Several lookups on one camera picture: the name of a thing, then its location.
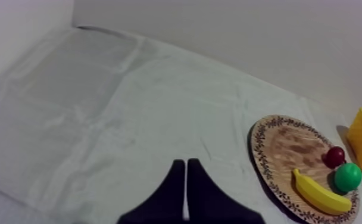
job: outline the white tablecloth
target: white tablecloth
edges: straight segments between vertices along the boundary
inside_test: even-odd
[[[267,223],[291,223],[259,184],[249,129],[284,114],[343,145],[343,115],[174,46],[77,29],[45,44],[0,77],[0,191],[59,222],[114,223],[173,159],[199,158]]]

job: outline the banana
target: banana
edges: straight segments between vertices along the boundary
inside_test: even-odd
[[[293,173],[297,190],[314,207],[334,216],[351,209],[352,202],[349,199],[328,191],[312,178],[300,174],[298,169],[294,169]]]

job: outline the white wall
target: white wall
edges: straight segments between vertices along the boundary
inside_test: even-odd
[[[73,0],[0,0],[0,74],[53,29],[69,27]]]
[[[362,106],[362,0],[77,0],[74,22],[215,58],[348,121]]]

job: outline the toy fruit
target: toy fruit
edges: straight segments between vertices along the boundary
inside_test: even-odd
[[[346,163],[344,150],[338,146],[332,147],[327,152],[325,162],[330,168],[333,169],[343,163]]]
[[[354,163],[347,163],[338,168],[335,172],[335,186],[343,191],[355,190],[361,182],[361,170]]]
[[[323,188],[312,178],[300,174],[298,169],[294,169],[294,175],[299,193],[319,210],[337,216],[351,209],[349,199]]]

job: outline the wooden plate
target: wooden plate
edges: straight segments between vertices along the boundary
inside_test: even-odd
[[[308,223],[352,223],[358,213],[357,190],[345,195],[352,201],[352,209],[331,216],[306,203],[295,189],[291,171],[298,168],[330,190],[327,176],[333,170],[324,165],[322,154],[332,146],[313,127],[288,116],[267,116],[254,125],[251,134],[253,158],[265,183],[282,204]]]

